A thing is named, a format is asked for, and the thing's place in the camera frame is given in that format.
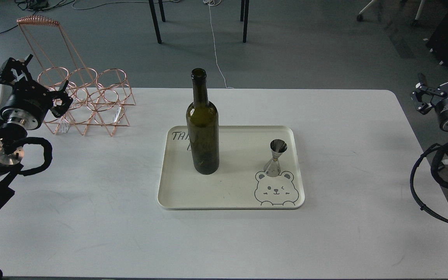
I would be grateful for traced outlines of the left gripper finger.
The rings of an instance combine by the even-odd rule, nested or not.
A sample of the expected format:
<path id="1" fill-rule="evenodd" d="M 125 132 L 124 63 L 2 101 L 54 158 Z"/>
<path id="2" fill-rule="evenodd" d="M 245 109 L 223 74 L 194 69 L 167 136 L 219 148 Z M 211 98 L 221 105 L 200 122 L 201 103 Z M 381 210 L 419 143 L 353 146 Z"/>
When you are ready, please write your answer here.
<path id="1" fill-rule="evenodd" d="M 0 67 L 0 84 L 14 86 L 16 82 L 21 80 L 32 81 L 32 75 L 27 68 L 32 58 L 33 55 L 29 54 L 23 61 L 14 58 L 7 59 Z"/>
<path id="2" fill-rule="evenodd" d="M 65 80 L 64 84 L 59 90 L 50 91 L 50 96 L 52 101 L 59 100 L 60 104 L 55 105 L 50 108 L 51 113 L 54 117 L 62 117 L 70 108 L 73 103 L 73 98 L 69 96 L 67 93 L 67 87 L 69 85 L 69 81 Z"/>

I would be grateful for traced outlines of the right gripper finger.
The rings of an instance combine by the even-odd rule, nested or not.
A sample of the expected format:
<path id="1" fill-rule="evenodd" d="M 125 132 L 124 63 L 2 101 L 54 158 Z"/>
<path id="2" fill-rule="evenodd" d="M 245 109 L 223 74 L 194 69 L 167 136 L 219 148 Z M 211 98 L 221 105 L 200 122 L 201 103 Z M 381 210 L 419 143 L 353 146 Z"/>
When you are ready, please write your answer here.
<path id="1" fill-rule="evenodd" d="M 423 73 L 418 73 L 416 89 L 410 94 L 415 110 L 426 115 L 446 97 L 446 92 L 435 87 L 429 87 Z"/>

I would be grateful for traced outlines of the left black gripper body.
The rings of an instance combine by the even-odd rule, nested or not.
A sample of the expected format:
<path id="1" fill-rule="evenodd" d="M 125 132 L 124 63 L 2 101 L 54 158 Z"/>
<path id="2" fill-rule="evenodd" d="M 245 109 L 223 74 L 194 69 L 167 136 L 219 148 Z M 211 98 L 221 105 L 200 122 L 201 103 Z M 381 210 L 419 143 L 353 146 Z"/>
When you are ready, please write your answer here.
<path id="1" fill-rule="evenodd" d="M 52 106 L 51 92 L 46 87 L 36 81 L 21 80 L 12 86 L 11 95 L 0 109 L 0 115 L 5 120 L 12 117 L 25 119 L 25 129 L 35 130 L 41 127 Z"/>

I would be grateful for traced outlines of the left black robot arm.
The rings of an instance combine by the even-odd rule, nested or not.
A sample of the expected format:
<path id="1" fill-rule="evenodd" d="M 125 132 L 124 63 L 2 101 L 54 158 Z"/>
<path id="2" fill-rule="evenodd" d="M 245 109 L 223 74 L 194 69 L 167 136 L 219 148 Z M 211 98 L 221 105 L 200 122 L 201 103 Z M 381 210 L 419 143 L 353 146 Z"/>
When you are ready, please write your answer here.
<path id="1" fill-rule="evenodd" d="M 32 54 L 23 61 L 9 58 L 0 68 L 0 84 L 12 88 L 0 110 L 0 209 L 13 197 L 15 192 L 10 184 L 17 175 L 41 173 L 51 165 L 51 143 L 44 138 L 28 137 L 27 132 L 38 129 L 48 112 L 62 117 L 73 103 L 66 91 L 67 80 L 59 90 L 50 90 L 32 78 L 27 68 L 32 58 Z M 24 170 L 24 145 L 42 146 L 41 166 Z"/>

